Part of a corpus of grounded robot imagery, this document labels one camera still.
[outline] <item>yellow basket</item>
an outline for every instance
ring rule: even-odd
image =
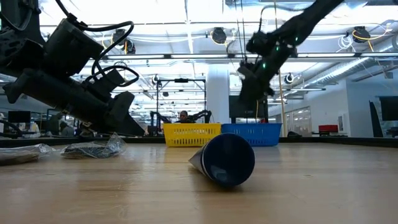
[[[203,146],[221,134],[221,124],[163,124],[168,147]]]

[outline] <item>table surface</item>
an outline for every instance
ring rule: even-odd
[[[255,148],[253,175],[229,191],[187,162],[196,150],[130,144],[112,159],[0,167],[1,223],[397,223],[396,149]]]

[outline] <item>red object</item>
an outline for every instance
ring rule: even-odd
[[[331,132],[331,133],[337,133],[338,132],[338,126],[334,125],[334,124],[319,125],[318,129],[319,129],[319,132]]]

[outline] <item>plastic basket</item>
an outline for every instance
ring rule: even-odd
[[[163,124],[168,147],[204,146],[221,134],[221,124]]]
[[[282,124],[223,124],[222,133],[234,133],[244,138],[251,146],[276,146]]]

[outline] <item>blue basket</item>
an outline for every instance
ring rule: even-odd
[[[251,146],[276,146],[282,124],[223,124],[221,133],[234,133],[244,138]]]

